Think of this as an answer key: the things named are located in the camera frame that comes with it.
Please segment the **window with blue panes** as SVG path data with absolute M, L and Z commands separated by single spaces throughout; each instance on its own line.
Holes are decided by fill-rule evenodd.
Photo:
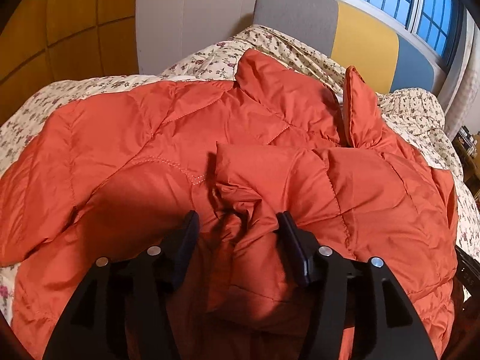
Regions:
M 342 0 L 389 25 L 444 72 L 460 42 L 464 7 L 460 0 Z

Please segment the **beige patterned right curtain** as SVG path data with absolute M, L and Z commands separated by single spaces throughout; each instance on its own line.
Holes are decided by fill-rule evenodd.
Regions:
M 479 94 L 479 27 L 474 26 L 473 43 L 466 65 L 465 73 L 460 82 L 445 120 L 445 133 L 450 140 L 453 140 L 456 133 L 465 122 L 468 113 L 471 111 L 473 102 Z

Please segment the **wooden bedside table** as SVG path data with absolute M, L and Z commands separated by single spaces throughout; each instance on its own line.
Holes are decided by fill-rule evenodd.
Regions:
M 462 126 L 452 141 L 460 158 L 463 181 L 479 206 L 479 135 L 472 135 Z

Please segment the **orange puffer jacket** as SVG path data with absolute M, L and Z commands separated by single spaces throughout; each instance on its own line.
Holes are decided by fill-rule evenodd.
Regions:
M 456 191 L 390 129 L 354 67 L 337 100 L 257 50 L 234 80 L 161 80 L 58 108 L 1 178 L 11 327 L 40 359 L 98 258 L 132 258 L 199 214 L 168 305 L 185 359 L 294 359 L 311 303 L 277 214 L 343 257 L 382 258 L 442 354 L 454 321 Z

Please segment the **grey yellow blue headboard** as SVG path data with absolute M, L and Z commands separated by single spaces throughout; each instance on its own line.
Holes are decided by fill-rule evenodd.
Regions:
M 256 0 L 253 23 L 278 30 L 347 68 L 380 94 L 423 88 L 438 94 L 441 68 L 379 19 L 335 0 Z

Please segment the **wooden wardrobe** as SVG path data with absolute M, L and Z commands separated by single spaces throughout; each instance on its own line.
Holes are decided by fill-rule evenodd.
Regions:
M 139 72 L 136 0 L 1 0 L 1 121 L 60 80 Z

